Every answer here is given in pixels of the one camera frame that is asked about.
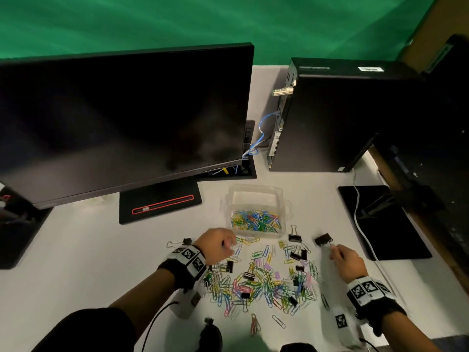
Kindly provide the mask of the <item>person's right hand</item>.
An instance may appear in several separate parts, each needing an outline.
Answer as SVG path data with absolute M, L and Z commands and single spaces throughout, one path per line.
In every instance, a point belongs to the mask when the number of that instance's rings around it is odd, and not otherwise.
M 348 254 L 345 262 L 334 262 L 337 272 L 344 283 L 349 284 L 352 281 L 368 276 L 368 271 L 363 258 L 358 253 L 348 248 Z

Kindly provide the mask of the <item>person's left forearm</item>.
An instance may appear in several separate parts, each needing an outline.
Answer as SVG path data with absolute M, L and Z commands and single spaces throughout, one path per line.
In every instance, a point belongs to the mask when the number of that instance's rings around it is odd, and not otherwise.
M 127 315 L 134 327 L 135 342 L 137 342 L 154 316 L 174 292 L 175 278 L 173 274 L 160 268 L 110 304 L 109 307 L 120 309 Z

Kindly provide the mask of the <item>person's right forearm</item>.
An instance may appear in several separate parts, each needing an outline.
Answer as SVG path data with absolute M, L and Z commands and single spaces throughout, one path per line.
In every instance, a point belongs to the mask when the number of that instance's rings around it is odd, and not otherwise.
M 394 352 L 441 352 L 414 323 L 401 312 L 382 319 L 382 332 Z

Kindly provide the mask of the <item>heap of clips inside container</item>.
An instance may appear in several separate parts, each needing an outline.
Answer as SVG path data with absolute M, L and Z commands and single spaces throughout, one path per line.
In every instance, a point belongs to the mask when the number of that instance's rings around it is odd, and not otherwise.
M 282 225 L 277 214 L 266 210 L 237 210 L 230 217 L 231 226 L 235 230 L 267 233 L 280 233 Z

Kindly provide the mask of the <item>group of small binder clips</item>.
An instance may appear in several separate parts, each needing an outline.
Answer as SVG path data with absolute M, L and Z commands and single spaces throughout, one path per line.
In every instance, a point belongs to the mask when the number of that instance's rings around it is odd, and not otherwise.
M 212 301 L 218 306 L 224 304 L 225 314 L 231 314 L 236 307 L 247 312 L 252 303 L 264 301 L 268 308 L 295 315 L 297 310 L 318 300 L 314 265 L 290 258 L 284 261 L 287 272 L 282 275 L 272 266 L 272 259 L 272 252 L 265 256 L 261 251 L 255 252 L 248 268 L 232 276 L 230 269 L 240 260 L 237 255 L 231 256 L 225 264 L 214 268 L 209 278 Z

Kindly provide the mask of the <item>black left wristband with markers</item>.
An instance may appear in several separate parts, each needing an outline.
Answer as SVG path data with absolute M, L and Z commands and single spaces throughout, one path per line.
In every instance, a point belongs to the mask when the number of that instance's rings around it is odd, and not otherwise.
M 157 270 L 166 270 L 174 277 L 175 289 L 191 290 L 207 271 L 205 255 L 195 245 L 182 245 L 172 251 Z

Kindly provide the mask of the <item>black wristband with markers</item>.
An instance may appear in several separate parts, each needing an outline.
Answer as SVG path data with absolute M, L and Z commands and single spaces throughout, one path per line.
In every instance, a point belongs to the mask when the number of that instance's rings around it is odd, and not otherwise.
M 359 277 L 348 284 L 347 297 L 355 308 L 358 320 L 366 320 L 375 336 L 383 333 L 383 318 L 393 312 L 407 315 L 396 296 L 380 280 L 369 276 Z
M 166 270 L 174 277 L 175 289 L 191 290 L 207 271 L 205 255 L 195 245 L 182 245 L 172 251 L 157 270 Z

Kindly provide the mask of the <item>clear plastic container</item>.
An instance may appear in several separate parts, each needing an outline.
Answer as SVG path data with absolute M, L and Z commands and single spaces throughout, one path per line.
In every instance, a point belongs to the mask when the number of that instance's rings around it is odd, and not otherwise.
M 221 201 L 220 209 L 225 214 L 228 229 L 231 229 L 237 236 L 253 238 L 281 238 L 286 234 L 287 221 L 294 216 L 292 203 L 284 198 L 283 190 L 265 185 L 235 184 L 231 186 L 228 194 Z M 256 209 L 279 215 L 282 231 L 280 233 L 267 233 L 240 231 L 232 228 L 230 217 L 233 211 Z

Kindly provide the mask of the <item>pile of coloured paper clips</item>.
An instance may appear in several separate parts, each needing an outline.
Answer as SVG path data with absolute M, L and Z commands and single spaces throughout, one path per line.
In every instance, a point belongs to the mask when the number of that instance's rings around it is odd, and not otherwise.
M 321 276 L 310 244 L 245 236 L 236 241 L 234 254 L 209 266 L 202 280 L 202 295 L 224 308 L 225 317 L 247 313 L 259 301 L 295 315 L 319 300 Z

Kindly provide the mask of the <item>black monitor stand, red stripe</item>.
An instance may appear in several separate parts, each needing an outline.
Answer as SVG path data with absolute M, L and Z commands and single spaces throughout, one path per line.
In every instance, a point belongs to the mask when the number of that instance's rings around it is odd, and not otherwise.
M 120 192 L 119 223 L 133 223 L 202 204 L 194 177 Z

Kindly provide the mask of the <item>black desktop computer tower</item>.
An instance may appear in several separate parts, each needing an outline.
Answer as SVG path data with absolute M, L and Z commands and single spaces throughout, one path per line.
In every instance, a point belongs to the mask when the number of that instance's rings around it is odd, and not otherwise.
M 386 128 L 408 112 L 421 75 L 399 61 L 291 58 L 269 143 L 271 172 L 349 172 Z

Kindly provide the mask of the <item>black monitor seen from behind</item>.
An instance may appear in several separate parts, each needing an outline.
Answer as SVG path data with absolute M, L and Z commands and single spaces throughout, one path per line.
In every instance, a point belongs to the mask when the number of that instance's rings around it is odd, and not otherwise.
M 416 213 L 469 270 L 469 35 L 454 34 L 421 72 L 418 92 L 374 146 Z

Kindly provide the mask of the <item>large black computer monitor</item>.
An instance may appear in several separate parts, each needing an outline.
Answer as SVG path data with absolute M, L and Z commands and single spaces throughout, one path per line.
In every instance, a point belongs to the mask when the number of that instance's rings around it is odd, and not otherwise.
M 0 184 L 44 209 L 241 163 L 254 52 L 0 59 Z

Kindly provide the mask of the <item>black sleeve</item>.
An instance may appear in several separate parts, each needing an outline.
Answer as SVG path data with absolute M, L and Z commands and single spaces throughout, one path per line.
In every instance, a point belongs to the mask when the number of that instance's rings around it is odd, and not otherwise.
M 118 308 L 82 309 L 62 319 L 32 352 L 134 352 L 136 331 Z

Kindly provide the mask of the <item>black stand base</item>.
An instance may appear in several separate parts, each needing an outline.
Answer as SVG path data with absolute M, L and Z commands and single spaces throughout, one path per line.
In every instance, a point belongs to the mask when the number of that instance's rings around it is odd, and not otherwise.
M 18 264 L 52 210 L 37 209 L 8 187 L 0 189 L 0 270 Z

